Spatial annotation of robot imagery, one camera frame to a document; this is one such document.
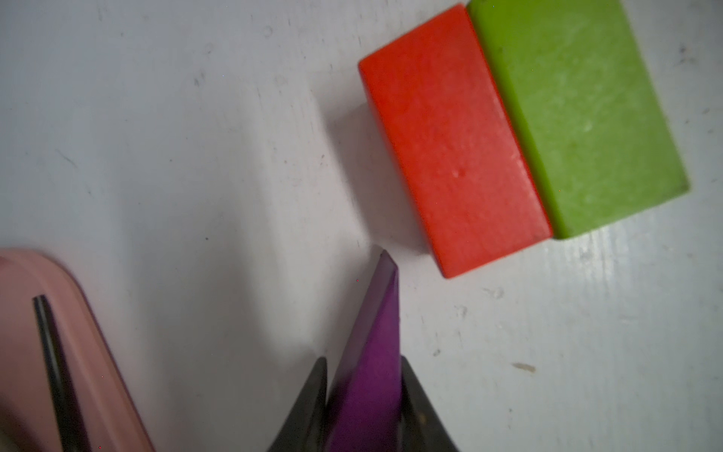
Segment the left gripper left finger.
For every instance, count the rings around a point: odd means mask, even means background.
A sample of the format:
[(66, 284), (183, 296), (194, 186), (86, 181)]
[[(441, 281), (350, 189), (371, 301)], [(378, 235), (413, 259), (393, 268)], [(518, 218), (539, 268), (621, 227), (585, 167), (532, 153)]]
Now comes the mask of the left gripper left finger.
[(328, 389), (328, 360), (320, 357), (267, 450), (268, 452), (318, 452), (323, 448)]

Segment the green rectangular block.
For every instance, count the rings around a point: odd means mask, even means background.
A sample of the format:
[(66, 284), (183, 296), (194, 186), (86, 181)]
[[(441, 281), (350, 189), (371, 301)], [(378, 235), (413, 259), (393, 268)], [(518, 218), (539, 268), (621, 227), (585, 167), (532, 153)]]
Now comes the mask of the green rectangular block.
[(473, 1), (467, 11), (555, 237), (687, 192), (621, 3)]

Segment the purple triangle block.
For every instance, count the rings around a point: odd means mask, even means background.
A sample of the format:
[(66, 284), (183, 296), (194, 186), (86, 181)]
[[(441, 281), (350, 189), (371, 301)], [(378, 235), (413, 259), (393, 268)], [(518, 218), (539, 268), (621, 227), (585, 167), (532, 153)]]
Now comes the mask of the purple triangle block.
[(326, 451), (395, 451), (402, 399), (399, 270), (382, 252), (329, 395)]

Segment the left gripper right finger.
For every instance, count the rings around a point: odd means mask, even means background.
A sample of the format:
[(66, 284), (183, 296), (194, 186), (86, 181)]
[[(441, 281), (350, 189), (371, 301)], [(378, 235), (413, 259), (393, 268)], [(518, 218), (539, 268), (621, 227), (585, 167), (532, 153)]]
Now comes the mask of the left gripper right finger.
[(409, 360), (401, 357), (401, 450), (458, 452)]

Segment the red rectangular block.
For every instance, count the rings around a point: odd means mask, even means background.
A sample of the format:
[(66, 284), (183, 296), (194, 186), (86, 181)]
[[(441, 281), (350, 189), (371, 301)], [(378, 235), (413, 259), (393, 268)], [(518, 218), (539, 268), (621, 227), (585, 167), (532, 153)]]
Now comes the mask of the red rectangular block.
[(463, 5), (370, 54), (359, 72), (444, 277), (552, 237)]

